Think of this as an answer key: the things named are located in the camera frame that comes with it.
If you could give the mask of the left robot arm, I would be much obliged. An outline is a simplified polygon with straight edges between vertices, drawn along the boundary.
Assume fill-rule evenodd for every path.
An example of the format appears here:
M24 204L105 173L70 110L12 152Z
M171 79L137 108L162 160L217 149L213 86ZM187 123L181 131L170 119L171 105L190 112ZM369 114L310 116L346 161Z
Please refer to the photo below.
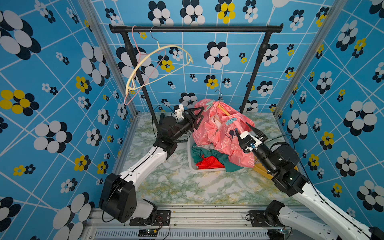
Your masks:
M120 223L134 218L148 226L159 221L158 207L148 200L138 200L136 191L141 183L175 152L179 138L199 128L204 118L203 112L204 107L183 109L182 105L178 105L173 116L161 114L153 147L127 170L118 175L108 175L99 208Z

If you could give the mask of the red white rainbow jacket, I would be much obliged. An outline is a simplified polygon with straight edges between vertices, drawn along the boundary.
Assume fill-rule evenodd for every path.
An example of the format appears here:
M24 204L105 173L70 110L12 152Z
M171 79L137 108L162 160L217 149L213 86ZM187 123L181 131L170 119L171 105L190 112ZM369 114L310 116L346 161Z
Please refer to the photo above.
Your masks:
M205 157L201 156L201 160L196 163L196 166L199 170L208 170L208 169L222 169L225 166L214 156Z

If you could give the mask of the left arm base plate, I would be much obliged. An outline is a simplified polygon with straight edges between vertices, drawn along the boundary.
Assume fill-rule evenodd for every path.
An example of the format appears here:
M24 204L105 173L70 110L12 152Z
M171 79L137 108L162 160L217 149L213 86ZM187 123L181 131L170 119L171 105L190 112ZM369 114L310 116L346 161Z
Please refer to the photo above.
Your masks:
M154 214L151 214L147 219L143 218L132 218L129 225L133 227L144 227L144 226L169 226L171 220L170 210L157 210Z

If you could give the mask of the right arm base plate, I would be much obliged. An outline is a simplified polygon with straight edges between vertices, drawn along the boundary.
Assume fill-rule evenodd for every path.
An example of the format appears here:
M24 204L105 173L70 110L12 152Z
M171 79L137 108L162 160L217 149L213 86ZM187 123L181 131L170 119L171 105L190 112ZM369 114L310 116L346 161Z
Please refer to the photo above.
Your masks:
M271 227L271 228L286 228L279 220L280 213L266 211L249 211L245 219L251 222L253 227Z

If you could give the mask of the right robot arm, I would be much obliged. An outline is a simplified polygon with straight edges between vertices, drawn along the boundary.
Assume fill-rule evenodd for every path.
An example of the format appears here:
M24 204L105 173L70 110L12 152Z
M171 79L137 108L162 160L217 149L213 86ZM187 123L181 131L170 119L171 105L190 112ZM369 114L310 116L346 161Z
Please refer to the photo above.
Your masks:
M296 151L286 142L277 142L271 150L267 136L250 126L250 131L235 130L244 153L253 153L272 176L274 185L311 210L321 222L307 218L285 204L273 200L264 211L266 223L272 227L284 225L298 230L314 240L382 240L384 232L354 219L321 194L309 178L295 169L300 162Z

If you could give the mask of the green letter jacket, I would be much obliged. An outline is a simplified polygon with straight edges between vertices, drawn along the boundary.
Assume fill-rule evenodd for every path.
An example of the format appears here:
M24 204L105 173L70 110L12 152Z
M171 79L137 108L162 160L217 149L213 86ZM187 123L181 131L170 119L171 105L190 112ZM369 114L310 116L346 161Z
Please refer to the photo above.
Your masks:
M243 169L243 167L240 167L236 164L231 163L229 161L228 155L220 153L219 151L216 151L215 149L212 149L212 148L204 149L194 144L192 146L191 155L194 159L195 164L201 160L202 155L204 155L205 157L214 156L225 166L226 172L236 172L238 170Z

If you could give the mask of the pink printed jacket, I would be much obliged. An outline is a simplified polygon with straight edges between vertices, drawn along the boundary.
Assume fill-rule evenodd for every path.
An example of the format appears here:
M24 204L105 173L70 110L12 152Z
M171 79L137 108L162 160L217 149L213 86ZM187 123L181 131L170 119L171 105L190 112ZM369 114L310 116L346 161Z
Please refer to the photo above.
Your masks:
M195 108L205 107L211 99L203 99L195 104ZM237 128L240 133L250 132L255 123L236 111L229 105L215 101L214 105L203 112L203 120L197 130L193 132L193 138L197 146L213 145L216 151L229 156L229 161L240 167L253 168L256 157L253 153L245 154L239 146L238 138L235 133ZM226 121L232 118L237 120L227 126Z

